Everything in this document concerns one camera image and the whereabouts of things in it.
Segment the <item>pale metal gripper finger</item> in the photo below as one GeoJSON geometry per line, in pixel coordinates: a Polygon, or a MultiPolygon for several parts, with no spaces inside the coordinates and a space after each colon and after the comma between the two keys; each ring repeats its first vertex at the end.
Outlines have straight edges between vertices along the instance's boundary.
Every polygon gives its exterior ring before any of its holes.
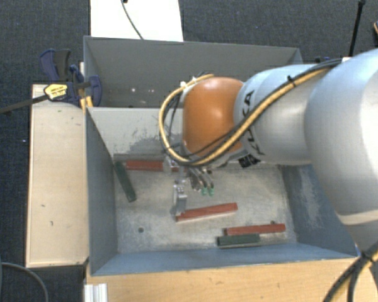
{"type": "Polygon", "coordinates": [[[180,203],[180,186],[175,184],[173,186],[173,205],[171,208],[171,214],[176,216],[179,213],[180,203]]]}
{"type": "Polygon", "coordinates": [[[187,195],[183,189],[178,190],[178,215],[186,210],[187,195]]]}

